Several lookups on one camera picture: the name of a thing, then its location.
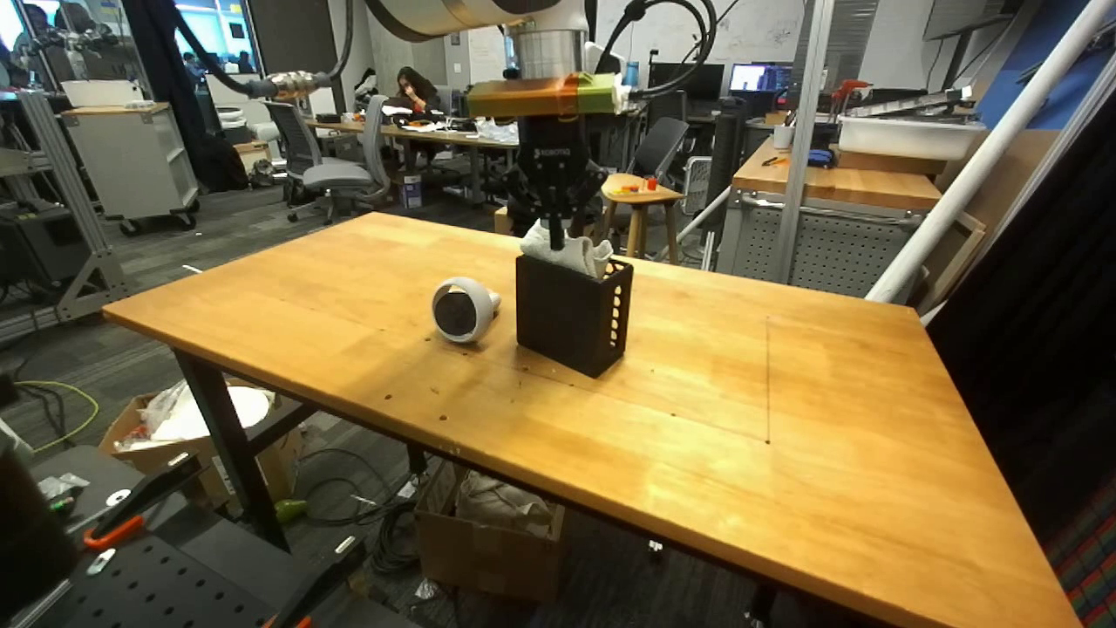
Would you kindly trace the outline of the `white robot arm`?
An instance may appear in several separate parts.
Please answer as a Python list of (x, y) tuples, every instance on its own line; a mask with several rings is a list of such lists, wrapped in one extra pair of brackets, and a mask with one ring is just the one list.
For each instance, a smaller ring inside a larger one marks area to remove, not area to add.
[(518, 122), (524, 211), (548, 228), (555, 249), (582, 207), (587, 150), (570, 122), (582, 115), (587, 11), (579, 0), (361, 0), (368, 13), (405, 42), (504, 29), (518, 78), (474, 85), (474, 115)]

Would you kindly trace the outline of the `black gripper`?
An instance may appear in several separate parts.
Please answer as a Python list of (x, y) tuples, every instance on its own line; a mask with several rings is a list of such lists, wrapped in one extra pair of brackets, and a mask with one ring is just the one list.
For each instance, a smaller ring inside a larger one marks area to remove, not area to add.
[(548, 232), (548, 249), (566, 249), (566, 222), (582, 216), (588, 147), (579, 118), (524, 118), (512, 171), (512, 222)]

